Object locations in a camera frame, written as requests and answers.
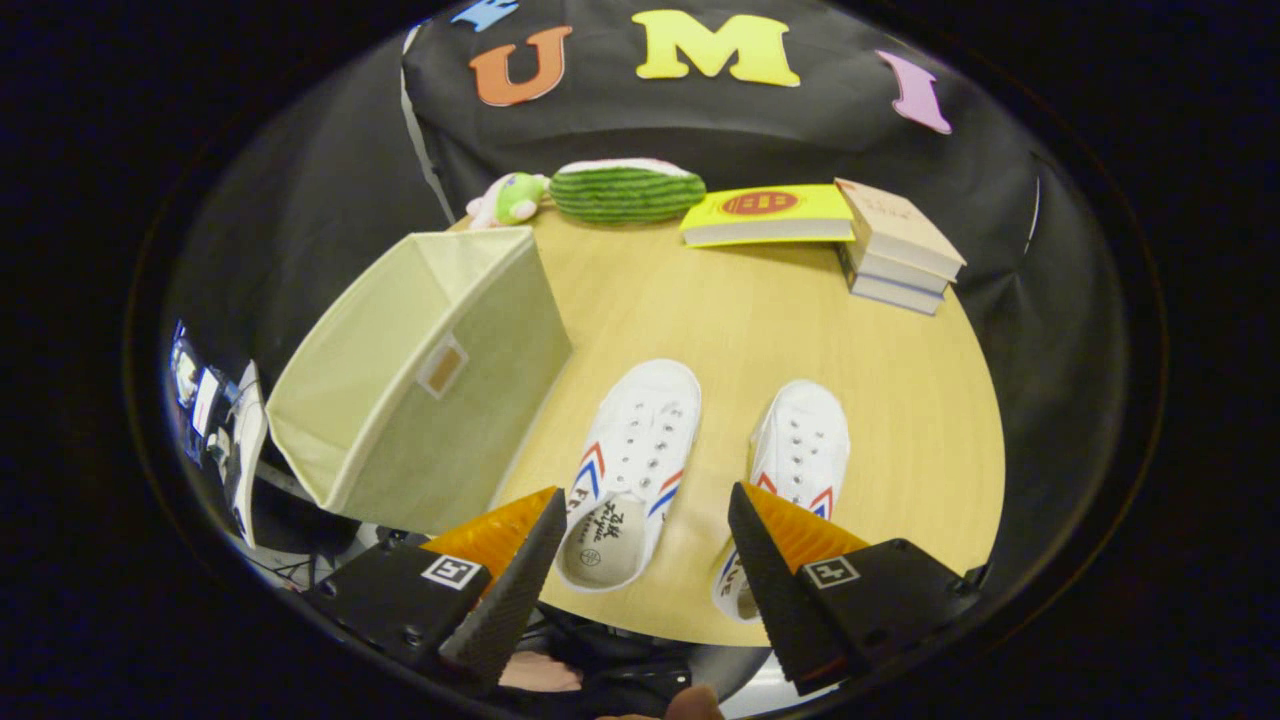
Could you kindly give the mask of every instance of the hand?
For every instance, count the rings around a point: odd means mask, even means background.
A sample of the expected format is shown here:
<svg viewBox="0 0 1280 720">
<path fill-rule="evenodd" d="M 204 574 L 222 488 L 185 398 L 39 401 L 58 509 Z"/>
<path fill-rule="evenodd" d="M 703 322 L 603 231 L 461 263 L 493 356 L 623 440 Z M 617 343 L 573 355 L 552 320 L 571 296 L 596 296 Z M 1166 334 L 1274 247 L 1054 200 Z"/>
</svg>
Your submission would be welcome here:
<svg viewBox="0 0 1280 720">
<path fill-rule="evenodd" d="M 520 651 L 511 656 L 499 685 L 539 693 L 582 689 L 582 674 L 540 652 Z"/>
<path fill-rule="evenodd" d="M 644 715 L 623 715 L 622 717 L 604 716 L 596 720 L 659 720 Z M 719 701 L 716 700 L 716 691 L 707 685 L 694 685 L 685 688 L 672 698 L 667 706 L 662 720 L 724 720 L 719 711 Z"/>
</svg>

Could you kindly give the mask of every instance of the wooden table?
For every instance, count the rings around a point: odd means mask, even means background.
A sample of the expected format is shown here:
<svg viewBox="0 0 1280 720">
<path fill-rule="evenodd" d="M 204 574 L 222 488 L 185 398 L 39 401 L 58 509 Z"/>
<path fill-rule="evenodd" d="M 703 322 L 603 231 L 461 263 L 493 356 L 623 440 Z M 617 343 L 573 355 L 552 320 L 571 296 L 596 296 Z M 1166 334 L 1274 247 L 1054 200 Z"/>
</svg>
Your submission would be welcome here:
<svg viewBox="0 0 1280 720">
<path fill-rule="evenodd" d="M 549 208 L 531 224 L 575 350 L 494 506 L 568 487 L 599 402 L 632 365 L 678 360 L 703 389 L 698 442 L 648 570 L 608 593 L 550 573 L 544 602 L 657 637 L 767 646 L 762 624 L 712 605 L 710 587 L 748 436 L 796 378 L 828 387 L 849 416 L 836 524 L 872 543 L 909 538 L 961 574 L 987 561 L 1005 491 L 1000 410 L 950 288 L 931 318 L 850 296 L 829 245 L 692 249 L 675 220 L 605 229 Z"/>
</svg>

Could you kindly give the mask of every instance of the blue letter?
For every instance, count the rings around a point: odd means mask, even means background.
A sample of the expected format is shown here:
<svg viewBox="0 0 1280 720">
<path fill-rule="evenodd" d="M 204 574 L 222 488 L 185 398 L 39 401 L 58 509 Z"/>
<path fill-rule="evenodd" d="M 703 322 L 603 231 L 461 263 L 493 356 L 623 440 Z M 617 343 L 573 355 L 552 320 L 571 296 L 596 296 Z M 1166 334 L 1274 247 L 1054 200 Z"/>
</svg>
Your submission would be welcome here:
<svg viewBox="0 0 1280 720">
<path fill-rule="evenodd" d="M 476 32 L 484 32 L 493 23 L 515 13 L 517 8 L 520 8 L 517 0 L 480 0 L 475 5 L 453 15 L 453 19 L 449 22 L 467 20 L 476 26 Z"/>
</svg>

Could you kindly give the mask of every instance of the canvas shoe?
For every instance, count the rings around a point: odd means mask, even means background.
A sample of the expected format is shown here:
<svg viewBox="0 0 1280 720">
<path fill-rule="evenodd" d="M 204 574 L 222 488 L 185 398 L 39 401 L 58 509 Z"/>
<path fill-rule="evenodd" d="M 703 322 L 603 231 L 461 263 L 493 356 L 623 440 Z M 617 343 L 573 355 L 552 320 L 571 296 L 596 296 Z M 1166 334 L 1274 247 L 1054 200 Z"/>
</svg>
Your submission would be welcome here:
<svg viewBox="0 0 1280 720">
<path fill-rule="evenodd" d="M 750 447 L 748 482 L 831 519 L 850 448 L 849 421 L 831 391 L 810 380 L 788 383 L 751 433 Z M 712 602 L 735 620 L 758 623 L 760 614 L 732 541 L 723 556 Z"/>
<path fill-rule="evenodd" d="M 564 498 L 554 566 L 568 587 L 618 589 L 649 565 L 700 415 L 698 378 L 675 360 L 641 363 L 613 386 Z"/>
</svg>

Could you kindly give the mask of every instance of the stack of books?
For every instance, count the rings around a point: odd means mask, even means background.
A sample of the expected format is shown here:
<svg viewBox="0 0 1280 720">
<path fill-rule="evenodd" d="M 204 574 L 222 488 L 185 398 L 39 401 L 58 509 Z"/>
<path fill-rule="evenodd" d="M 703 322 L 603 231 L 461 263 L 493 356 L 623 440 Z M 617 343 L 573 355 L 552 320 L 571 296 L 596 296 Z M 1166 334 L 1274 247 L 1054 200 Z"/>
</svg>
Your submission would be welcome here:
<svg viewBox="0 0 1280 720">
<path fill-rule="evenodd" d="M 928 315 L 965 264 L 910 200 L 841 178 L 710 192 L 680 231 L 692 246 L 835 242 L 850 293 Z"/>
<path fill-rule="evenodd" d="M 836 251 L 849 291 L 933 315 L 964 258 L 910 200 L 836 178 L 854 215 L 852 242 Z"/>
</svg>

